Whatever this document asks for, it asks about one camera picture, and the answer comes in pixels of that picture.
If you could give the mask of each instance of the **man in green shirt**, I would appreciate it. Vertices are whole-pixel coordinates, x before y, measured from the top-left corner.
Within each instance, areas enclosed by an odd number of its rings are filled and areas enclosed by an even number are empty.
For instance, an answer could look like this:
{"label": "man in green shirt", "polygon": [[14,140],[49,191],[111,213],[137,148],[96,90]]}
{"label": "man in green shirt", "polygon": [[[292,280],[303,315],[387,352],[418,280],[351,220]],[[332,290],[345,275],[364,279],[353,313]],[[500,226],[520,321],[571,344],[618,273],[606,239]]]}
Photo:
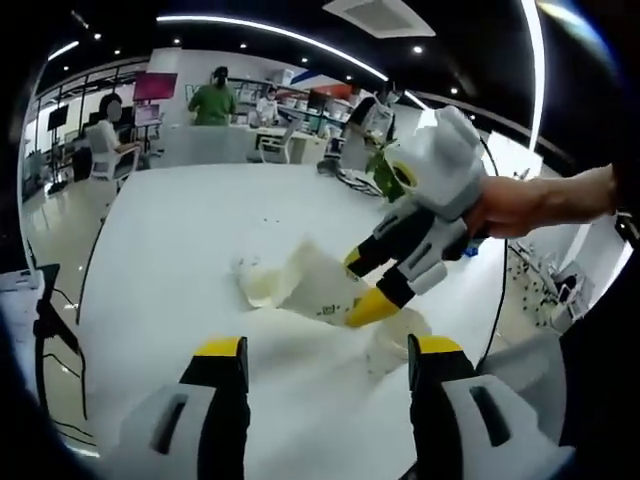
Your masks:
{"label": "man in green shirt", "polygon": [[195,125],[226,126],[229,116],[236,113],[236,97],[227,87],[227,67],[218,67],[213,72],[216,83],[203,85],[189,102],[189,111],[197,112]]}

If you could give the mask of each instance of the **pink screen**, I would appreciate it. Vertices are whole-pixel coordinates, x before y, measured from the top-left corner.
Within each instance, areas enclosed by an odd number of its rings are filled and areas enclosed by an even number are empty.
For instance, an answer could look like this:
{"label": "pink screen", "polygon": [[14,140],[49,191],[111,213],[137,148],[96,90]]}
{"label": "pink screen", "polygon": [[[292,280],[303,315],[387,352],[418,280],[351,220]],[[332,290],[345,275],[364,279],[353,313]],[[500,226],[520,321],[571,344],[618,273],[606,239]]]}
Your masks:
{"label": "pink screen", "polygon": [[163,100],[173,97],[176,73],[139,73],[133,91],[133,101]]}

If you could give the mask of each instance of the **office chair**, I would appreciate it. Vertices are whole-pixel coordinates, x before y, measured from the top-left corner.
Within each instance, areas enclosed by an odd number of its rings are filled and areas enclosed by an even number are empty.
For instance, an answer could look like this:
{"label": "office chair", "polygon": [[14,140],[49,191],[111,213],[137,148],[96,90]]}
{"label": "office chair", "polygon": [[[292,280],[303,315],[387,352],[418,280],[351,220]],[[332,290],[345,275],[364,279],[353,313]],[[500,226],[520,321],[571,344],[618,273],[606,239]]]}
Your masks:
{"label": "office chair", "polygon": [[[138,167],[140,149],[134,147],[122,153],[112,150],[98,125],[87,128],[86,133],[93,157],[89,177],[103,182],[112,182],[116,186],[116,192],[119,192],[124,180]],[[133,164],[118,166],[120,159],[132,152]]]}
{"label": "office chair", "polygon": [[293,133],[300,128],[301,124],[302,118],[294,117],[281,138],[262,137],[258,143],[262,163],[291,163],[289,144]]}

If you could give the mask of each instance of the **person sitting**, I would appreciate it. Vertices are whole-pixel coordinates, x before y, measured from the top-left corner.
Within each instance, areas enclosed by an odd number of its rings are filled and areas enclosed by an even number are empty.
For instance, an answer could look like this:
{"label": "person sitting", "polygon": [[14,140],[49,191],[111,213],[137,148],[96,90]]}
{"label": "person sitting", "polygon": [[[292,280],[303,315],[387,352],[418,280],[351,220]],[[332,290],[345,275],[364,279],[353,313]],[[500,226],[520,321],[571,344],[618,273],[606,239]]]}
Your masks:
{"label": "person sitting", "polygon": [[[117,93],[109,93],[102,97],[98,114],[100,118],[98,128],[102,131],[102,135],[107,141],[107,146],[111,150],[117,153],[124,153],[134,148],[140,149],[142,147],[142,142],[140,141],[120,143],[118,135],[113,128],[113,124],[118,122],[122,117],[122,99],[120,95]],[[134,153],[135,152],[129,152],[123,155],[116,168],[133,165]],[[139,153],[138,170],[148,170],[149,168],[151,168],[149,165],[149,157],[143,153]]]}

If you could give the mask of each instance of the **ceiling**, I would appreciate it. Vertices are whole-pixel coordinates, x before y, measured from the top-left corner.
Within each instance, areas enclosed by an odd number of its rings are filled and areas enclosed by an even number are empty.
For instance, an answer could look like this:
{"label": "ceiling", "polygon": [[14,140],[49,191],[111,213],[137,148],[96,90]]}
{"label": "ceiling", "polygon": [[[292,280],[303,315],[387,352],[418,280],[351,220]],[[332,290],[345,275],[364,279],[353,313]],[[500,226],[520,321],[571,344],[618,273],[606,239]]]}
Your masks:
{"label": "ceiling", "polygon": [[[158,25],[155,21],[158,14],[215,14],[293,30],[351,54],[405,88],[456,98],[530,127],[533,60],[519,0],[405,0],[436,36],[401,39],[376,39],[322,10],[327,3],[322,0],[168,0],[160,8],[135,3],[113,0],[79,6],[77,12],[89,29],[69,16],[68,25],[62,26],[60,45],[71,40],[80,40],[81,44],[48,64],[39,90],[74,72],[121,57],[148,55],[155,47],[170,46],[175,37],[182,40],[184,48],[272,58],[336,79],[351,75],[352,83],[358,86],[380,88],[381,81],[372,74],[287,37],[238,26]],[[615,52],[617,67],[626,75],[613,78],[556,19],[540,11],[547,66],[541,135],[578,159],[577,168],[581,169],[606,162],[607,153],[620,144],[613,141],[613,136],[620,134],[620,129],[613,126],[618,119],[626,118],[622,116],[630,105],[628,90],[640,78],[637,66],[626,60],[639,58],[640,52],[632,38],[637,19],[625,10],[628,2],[577,3]],[[95,32],[102,34],[99,41],[93,39]],[[241,43],[248,47],[241,50]],[[415,45],[423,47],[421,55],[412,53]],[[116,49],[121,51],[119,56],[114,55]],[[302,57],[309,63],[303,65]],[[452,87],[458,89],[455,96]]]}

